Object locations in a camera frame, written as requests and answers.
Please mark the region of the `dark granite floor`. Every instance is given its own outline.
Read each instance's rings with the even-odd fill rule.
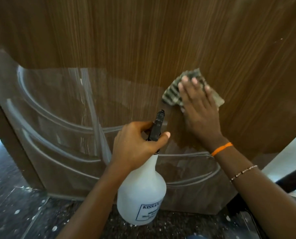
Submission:
[[[0,238],[55,238],[82,202],[31,189],[0,142]],[[150,224],[131,225],[114,205],[101,238],[259,238],[250,215],[208,216],[160,210]]]

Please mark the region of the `rag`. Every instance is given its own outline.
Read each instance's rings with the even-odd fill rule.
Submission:
[[[165,90],[164,94],[162,95],[162,101],[168,105],[174,106],[179,105],[181,108],[183,108],[183,102],[182,98],[180,96],[178,84],[180,83],[182,77],[187,76],[190,80],[195,77],[200,85],[201,88],[204,91],[204,87],[207,85],[206,79],[202,76],[200,69],[197,68],[195,70],[191,71],[185,71],[180,76],[178,76],[171,85]],[[215,101],[216,107],[219,109],[219,107],[224,103],[224,100],[219,96],[219,94],[210,87],[212,90],[212,96]]]

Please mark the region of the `bracelet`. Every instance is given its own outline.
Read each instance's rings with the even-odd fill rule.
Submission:
[[[231,142],[228,142],[226,145],[218,147],[217,149],[214,150],[213,153],[211,153],[211,156],[214,157],[218,152],[221,152],[223,149],[225,149],[225,148],[227,148],[229,146],[233,146],[233,144]]]
[[[231,180],[230,180],[230,182],[232,182],[233,180],[235,180],[237,177],[239,177],[241,174],[244,174],[246,171],[249,171],[249,170],[251,170],[251,169],[253,169],[253,168],[255,168],[255,167],[257,167],[257,165],[254,165],[254,166],[252,166],[252,167],[249,167],[248,169],[245,169],[245,170],[243,170],[241,173],[238,173],[237,175],[235,175]]]

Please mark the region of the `black spray nozzle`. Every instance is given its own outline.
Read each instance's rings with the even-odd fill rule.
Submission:
[[[161,110],[158,112],[156,120],[152,125],[151,132],[148,136],[147,141],[158,141],[159,136],[161,134],[161,127],[164,121],[164,116],[165,116],[164,110]]]

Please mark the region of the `orange wristband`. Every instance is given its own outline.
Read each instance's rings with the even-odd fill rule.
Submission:
[[[211,156],[214,157],[215,155],[217,155],[218,152],[221,152],[222,150],[224,150],[225,148],[227,148],[229,146],[233,146],[233,144],[231,142],[228,142],[226,145],[218,147],[217,149],[214,150],[213,153],[211,153]]]

